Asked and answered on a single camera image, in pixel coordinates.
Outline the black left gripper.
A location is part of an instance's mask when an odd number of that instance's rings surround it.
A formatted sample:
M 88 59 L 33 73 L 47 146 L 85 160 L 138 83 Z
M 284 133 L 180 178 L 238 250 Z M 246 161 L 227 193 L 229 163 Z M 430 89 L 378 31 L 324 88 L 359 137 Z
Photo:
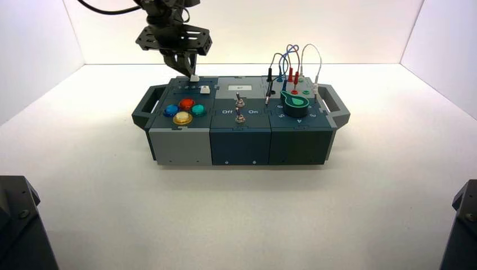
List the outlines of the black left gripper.
M 141 31 L 136 44 L 145 51 L 172 51 L 163 54 L 164 62 L 184 76 L 191 77 L 196 74 L 197 54 L 207 55 L 212 38 L 208 29 L 192 25 L 164 28 L 149 25 Z

